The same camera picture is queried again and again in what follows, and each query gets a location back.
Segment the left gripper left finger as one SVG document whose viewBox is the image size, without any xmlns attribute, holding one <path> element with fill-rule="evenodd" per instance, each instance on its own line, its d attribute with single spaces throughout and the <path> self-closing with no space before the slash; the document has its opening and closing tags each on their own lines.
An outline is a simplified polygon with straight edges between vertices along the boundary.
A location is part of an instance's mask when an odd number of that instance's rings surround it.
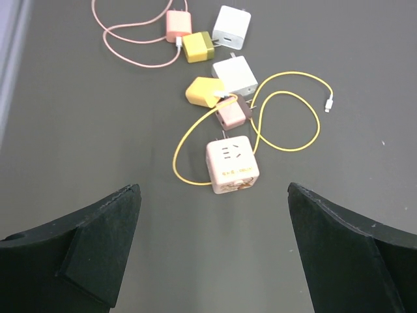
<svg viewBox="0 0 417 313">
<path fill-rule="evenodd" d="M 134 238 L 141 191 L 98 202 L 1 240 L 2 312 L 109 312 Z"/>
</svg>

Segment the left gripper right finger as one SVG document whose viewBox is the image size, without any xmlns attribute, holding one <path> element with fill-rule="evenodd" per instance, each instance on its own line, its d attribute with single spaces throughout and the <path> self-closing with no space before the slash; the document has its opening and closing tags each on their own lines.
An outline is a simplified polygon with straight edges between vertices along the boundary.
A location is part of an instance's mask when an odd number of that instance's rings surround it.
<svg viewBox="0 0 417 313">
<path fill-rule="evenodd" d="M 315 312 L 415 312 L 416 235 L 291 183 L 291 222 Z"/>
</svg>

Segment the pink giraffe cube charger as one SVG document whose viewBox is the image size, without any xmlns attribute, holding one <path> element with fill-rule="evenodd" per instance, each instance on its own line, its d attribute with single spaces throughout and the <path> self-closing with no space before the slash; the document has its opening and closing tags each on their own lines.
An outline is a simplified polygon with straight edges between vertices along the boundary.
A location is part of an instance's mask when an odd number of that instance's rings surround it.
<svg viewBox="0 0 417 313">
<path fill-rule="evenodd" d="M 235 136 L 208 143 L 206 163 L 215 194 L 250 188 L 260 175 L 247 136 Z"/>
</svg>

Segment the brown pink small charger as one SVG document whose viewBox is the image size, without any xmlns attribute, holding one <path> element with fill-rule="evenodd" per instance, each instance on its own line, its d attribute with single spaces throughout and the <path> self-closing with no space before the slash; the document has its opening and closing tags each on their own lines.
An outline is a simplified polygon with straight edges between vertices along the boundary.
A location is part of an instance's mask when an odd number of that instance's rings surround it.
<svg viewBox="0 0 417 313">
<path fill-rule="evenodd" d="M 220 125 L 225 131 L 242 126 L 252 118 L 249 102 L 242 95 L 237 95 L 237 101 L 220 108 L 216 113 Z"/>
</svg>

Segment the orange small charger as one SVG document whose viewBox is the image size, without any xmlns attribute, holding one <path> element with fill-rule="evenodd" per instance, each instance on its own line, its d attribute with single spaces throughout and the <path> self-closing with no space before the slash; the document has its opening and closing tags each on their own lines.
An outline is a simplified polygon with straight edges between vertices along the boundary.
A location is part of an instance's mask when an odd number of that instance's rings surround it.
<svg viewBox="0 0 417 313">
<path fill-rule="evenodd" d="M 187 101 L 196 106 L 213 108 L 221 98 L 229 96 L 218 78 L 197 77 L 185 92 Z"/>
</svg>

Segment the white square charger plug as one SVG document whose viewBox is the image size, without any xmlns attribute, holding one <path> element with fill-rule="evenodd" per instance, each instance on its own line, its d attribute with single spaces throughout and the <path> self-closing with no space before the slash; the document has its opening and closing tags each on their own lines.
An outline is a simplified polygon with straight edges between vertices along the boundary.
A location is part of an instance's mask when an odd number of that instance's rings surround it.
<svg viewBox="0 0 417 313">
<path fill-rule="evenodd" d="M 258 87 L 258 81 L 243 55 L 232 56 L 212 65 L 212 76 L 220 79 L 229 93 L 250 98 Z"/>
</svg>

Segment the yellow charger plug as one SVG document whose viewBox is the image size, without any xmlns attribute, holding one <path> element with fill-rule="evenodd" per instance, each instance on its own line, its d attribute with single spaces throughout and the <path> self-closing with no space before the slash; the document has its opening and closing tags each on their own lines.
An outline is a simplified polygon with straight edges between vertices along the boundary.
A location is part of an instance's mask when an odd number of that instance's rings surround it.
<svg viewBox="0 0 417 313">
<path fill-rule="evenodd" d="M 215 47 L 208 31 L 184 36 L 182 47 L 188 63 L 208 61 L 215 56 Z"/>
</svg>

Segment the pink charger plug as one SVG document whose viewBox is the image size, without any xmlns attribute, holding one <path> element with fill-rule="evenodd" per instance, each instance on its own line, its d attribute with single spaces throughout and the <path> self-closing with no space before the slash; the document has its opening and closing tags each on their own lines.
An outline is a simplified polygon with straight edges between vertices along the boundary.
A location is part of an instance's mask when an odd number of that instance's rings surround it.
<svg viewBox="0 0 417 313">
<path fill-rule="evenodd" d="M 165 15 L 165 39 L 175 43 L 177 37 L 192 33 L 192 16 L 188 11 L 168 10 Z"/>
</svg>

